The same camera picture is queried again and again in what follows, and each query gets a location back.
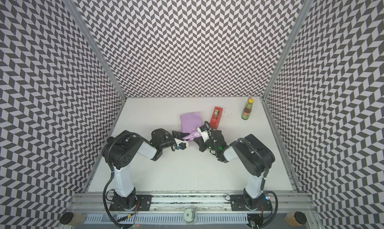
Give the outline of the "pink wrapping paper sheet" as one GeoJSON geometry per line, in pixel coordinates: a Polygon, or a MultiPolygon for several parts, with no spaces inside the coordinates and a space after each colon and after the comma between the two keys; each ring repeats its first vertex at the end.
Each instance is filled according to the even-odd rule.
{"type": "Polygon", "coordinates": [[[201,137],[198,128],[203,125],[200,112],[183,114],[180,116],[182,132],[188,133],[187,136],[183,137],[185,141],[191,141],[195,138],[201,137]]]}

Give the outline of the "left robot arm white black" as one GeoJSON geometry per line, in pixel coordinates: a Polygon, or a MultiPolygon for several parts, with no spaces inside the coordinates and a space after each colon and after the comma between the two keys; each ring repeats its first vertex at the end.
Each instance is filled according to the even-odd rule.
{"type": "Polygon", "coordinates": [[[136,154],[140,154],[152,161],[157,161],[163,154],[163,149],[171,148],[172,151],[188,148],[189,142],[181,140],[165,129],[156,129],[151,133],[148,141],[141,135],[123,131],[117,137],[109,137],[102,150],[102,156],[111,169],[110,181],[115,182],[114,195],[107,198],[107,183],[103,191],[104,200],[110,201],[111,211],[132,211],[139,206],[140,199],[131,178],[131,161],[136,154]]]}

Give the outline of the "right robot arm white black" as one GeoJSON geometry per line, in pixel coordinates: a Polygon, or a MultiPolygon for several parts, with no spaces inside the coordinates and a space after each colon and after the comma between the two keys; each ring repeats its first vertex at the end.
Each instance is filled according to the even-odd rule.
{"type": "Polygon", "coordinates": [[[248,172],[248,182],[243,190],[243,198],[239,205],[249,211],[257,211],[266,207],[269,199],[264,192],[266,177],[275,162],[273,152],[256,136],[249,134],[227,144],[220,130],[197,137],[194,142],[199,150],[209,150],[218,161],[228,163],[239,159],[248,172]]]}

